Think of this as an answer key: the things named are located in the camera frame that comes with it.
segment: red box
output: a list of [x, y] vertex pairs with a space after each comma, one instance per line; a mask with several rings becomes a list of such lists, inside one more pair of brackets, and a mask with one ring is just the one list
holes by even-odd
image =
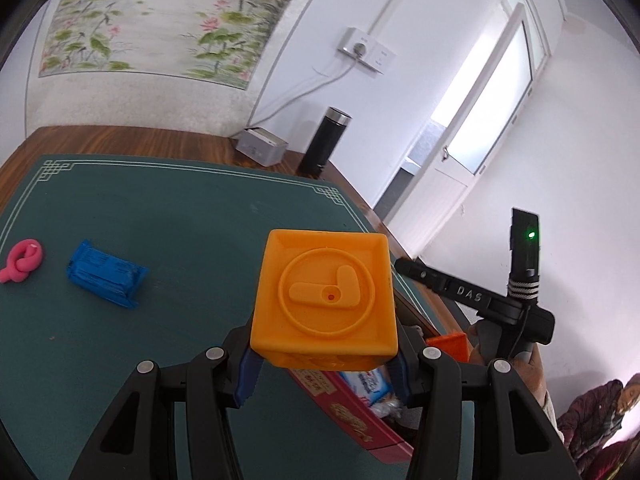
[[346, 434], [380, 462], [395, 464], [411, 460], [414, 448], [377, 418], [339, 374], [320, 370], [288, 371]]

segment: blue wrapped snack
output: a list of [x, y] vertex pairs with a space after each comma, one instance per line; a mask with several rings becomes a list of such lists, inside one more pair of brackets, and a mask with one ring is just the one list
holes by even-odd
[[132, 298], [147, 272], [146, 267], [92, 248], [89, 240], [80, 244], [66, 267], [73, 283], [126, 308], [137, 305]]
[[392, 391], [382, 373], [382, 367], [370, 372], [340, 372], [351, 391], [367, 406], [372, 406]]

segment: hand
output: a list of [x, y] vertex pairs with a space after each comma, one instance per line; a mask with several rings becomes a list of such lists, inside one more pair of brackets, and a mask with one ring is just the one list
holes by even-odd
[[[469, 327], [466, 331], [467, 335], [478, 336], [478, 329], [475, 325]], [[540, 357], [540, 349], [537, 344], [533, 345], [531, 351], [531, 359], [526, 363], [522, 359], [513, 358], [509, 360], [513, 368], [517, 371], [522, 382], [533, 394], [540, 406], [545, 405], [546, 398], [546, 381], [545, 371], [542, 367], [542, 358]], [[476, 346], [469, 356], [469, 363], [474, 365], [486, 366], [484, 359], [480, 355], [480, 345]]]

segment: wooden table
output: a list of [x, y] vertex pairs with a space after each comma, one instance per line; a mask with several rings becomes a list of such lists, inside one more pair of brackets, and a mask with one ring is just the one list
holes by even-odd
[[[14, 190], [37, 158], [55, 153], [136, 155], [199, 160], [266, 169], [288, 175], [296, 174], [296, 168], [302, 159], [301, 153], [287, 152], [280, 164], [263, 168], [247, 156], [236, 152], [234, 142], [226, 137], [130, 126], [49, 126], [38, 129], [28, 137], [0, 168], [0, 211], [4, 209]], [[373, 228], [386, 235], [394, 256], [406, 257], [406, 253], [380, 218], [333, 164], [327, 165], [321, 179], [338, 186], [362, 211]], [[461, 332], [459, 325], [440, 297], [424, 286], [419, 285], [418, 288], [446, 329], [446, 333]], [[412, 304], [400, 295], [396, 295], [396, 301], [403, 303], [406, 307], [403, 309], [400, 320], [403, 324], [422, 326], [426, 336], [438, 335], [437, 330], [426, 322]]]

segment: orange toy block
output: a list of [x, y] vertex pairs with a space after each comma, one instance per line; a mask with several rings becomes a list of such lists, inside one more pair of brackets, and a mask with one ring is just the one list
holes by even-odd
[[251, 348], [282, 368], [363, 371], [393, 358], [398, 334], [386, 237], [271, 231]]
[[459, 363], [469, 362], [468, 341], [466, 334], [463, 332], [431, 337], [427, 339], [426, 343], [428, 346], [435, 346], [437, 349], [449, 354]]

